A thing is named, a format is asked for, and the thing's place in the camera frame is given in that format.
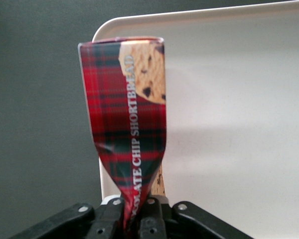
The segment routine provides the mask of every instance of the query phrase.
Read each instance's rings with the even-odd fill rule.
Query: white tray
[[[170,204],[299,238],[299,1],[116,18],[93,40],[139,35],[165,39]]]

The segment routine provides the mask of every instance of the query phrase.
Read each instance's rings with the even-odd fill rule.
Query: gray wall
[[[77,45],[117,17],[268,0],[1,0],[0,239],[101,201]]]

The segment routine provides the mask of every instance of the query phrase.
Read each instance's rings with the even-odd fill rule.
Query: bolt
[[[178,209],[180,209],[182,211],[187,209],[187,206],[185,204],[179,204],[177,207],[178,207]]]
[[[79,211],[80,213],[82,213],[82,212],[87,211],[88,209],[89,209],[89,208],[88,208],[87,206],[82,206],[82,207],[79,208],[78,211]]]
[[[117,199],[117,200],[115,200],[114,202],[113,202],[113,205],[118,205],[118,204],[121,204],[121,200],[120,199]]]
[[[154,203],[155,203],[155,200],[153,198],[148,199],[148,204],[154,204]]]

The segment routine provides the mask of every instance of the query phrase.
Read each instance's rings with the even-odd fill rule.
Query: red tartan packaging
[[[125,199],[127,230],[148,196],[166,144],[162,38],[79,44],[93,140]]]

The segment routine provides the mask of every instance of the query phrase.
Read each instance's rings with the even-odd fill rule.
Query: cookie image
[[[164,45],[158,41],[136,40],[121,43],[119,62],[123,75],[124,59],[134,59],[136,93],[150,102],[165,104]]]

